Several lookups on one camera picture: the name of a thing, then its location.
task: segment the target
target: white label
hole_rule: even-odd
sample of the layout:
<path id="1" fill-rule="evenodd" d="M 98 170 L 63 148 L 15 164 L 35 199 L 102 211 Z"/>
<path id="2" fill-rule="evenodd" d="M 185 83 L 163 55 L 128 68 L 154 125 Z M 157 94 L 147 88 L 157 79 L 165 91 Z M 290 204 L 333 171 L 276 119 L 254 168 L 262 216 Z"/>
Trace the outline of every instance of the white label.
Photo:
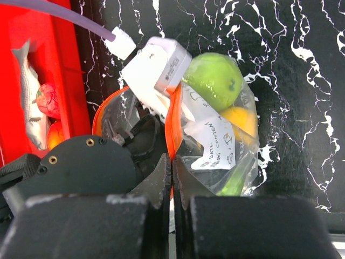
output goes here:
<path id="1" fill-rule="evenodd" d="M 191 168 L 230 170 L 236 165 L 231 123 L 186 84 L 183 84 L 183 103 L 195 118 L 185 125 L 184 132 L 204 147 L 203 156 L 192 163 Z"/>

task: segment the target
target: toy fish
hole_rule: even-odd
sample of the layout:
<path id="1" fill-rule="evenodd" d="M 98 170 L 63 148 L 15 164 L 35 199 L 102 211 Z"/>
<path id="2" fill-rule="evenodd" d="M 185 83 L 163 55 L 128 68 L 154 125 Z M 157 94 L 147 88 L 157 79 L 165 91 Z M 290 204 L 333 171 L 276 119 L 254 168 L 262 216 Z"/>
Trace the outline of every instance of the toy fish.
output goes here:
<path id="1" fill-rule="evenodd" d="M 37 73 L 27 59 L 29 48 L 30 40 L 20 49 L 12 50 L 12 53 L 16 56 L 20 67 L 20 104 L 24 111 L 26 135 L 42 151 L 47 149 L 47 133 L 50 121 L 36 104 L 36 93 L 40 84 Z"/>

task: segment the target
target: orange fruit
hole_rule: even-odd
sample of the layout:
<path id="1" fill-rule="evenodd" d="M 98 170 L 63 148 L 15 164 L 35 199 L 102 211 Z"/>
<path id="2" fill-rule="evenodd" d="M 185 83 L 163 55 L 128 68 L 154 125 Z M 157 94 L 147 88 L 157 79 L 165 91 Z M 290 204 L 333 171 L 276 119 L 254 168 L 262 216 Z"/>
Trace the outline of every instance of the orange fruit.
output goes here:
<path id="1" fill-rule="evenodd" d="M 48 131 L 48 149 L 52 150 L 65 140 L 63 125 L 61 121 L 52 124 Z"/>

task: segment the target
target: plastic tubing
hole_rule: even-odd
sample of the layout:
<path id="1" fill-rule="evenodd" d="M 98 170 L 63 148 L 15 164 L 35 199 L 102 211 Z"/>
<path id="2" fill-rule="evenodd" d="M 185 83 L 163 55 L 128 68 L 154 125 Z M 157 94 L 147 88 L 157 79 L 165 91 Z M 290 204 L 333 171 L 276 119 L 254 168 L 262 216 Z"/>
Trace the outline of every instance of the plastic tubing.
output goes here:
<path id="1" fill-rule="evenodd" d="M 52 16 L 59 17 L 61 19 L 70 21 L 80 27 L 83 27 L 89 31 L 92 31 L 94 34 L 107 39 L 112 42 L 115 39 L 115 35 L 112 34 L 107 29 L 103 28 L 98 23 L 80 15 L 70 9 L 67 9 L 61 5 L 54 4 L 48 1 L 42 0 L 0 0 L 0 4 L 13 5 L 18 7 L 23 7 L 27 9 L 36 10 L 39 12 L 45 12 Z"/>

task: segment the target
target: yellow fruit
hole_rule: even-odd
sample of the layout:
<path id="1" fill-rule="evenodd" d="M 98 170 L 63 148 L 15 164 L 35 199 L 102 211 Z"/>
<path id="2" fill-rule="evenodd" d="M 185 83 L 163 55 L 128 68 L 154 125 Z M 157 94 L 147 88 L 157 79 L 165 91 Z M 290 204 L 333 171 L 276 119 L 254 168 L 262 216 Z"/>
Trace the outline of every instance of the yellow fruit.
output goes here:
<path id="1" fill-rule="evenodd" d="M 222 111 L 221 116 L 227 119 L 236 127 L 233 127 L 233 132 L 237 141 L 250 145 L 257 137 L 258 119 L 254 112 L 246 110 L 242 107 L 230 107 Z"/>

